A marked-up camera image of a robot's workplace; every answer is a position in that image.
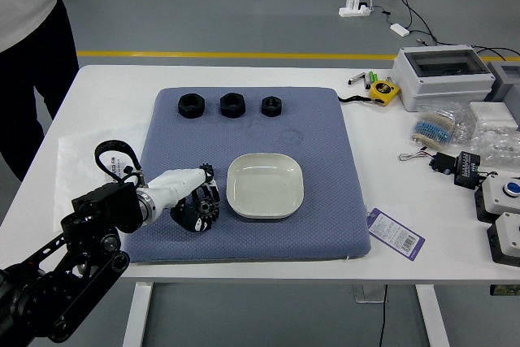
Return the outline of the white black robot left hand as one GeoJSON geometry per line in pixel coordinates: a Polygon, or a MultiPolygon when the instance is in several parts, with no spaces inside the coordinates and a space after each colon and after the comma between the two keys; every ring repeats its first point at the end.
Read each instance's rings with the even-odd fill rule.
{"type": "Polygon", "coordinates": [[[137,190],[143,224],[150,225],[164,210],[189,232],[204,232],[219,217],[219,190],[214,169],[203,164],[197,169],[168,170],[137,190]]]}

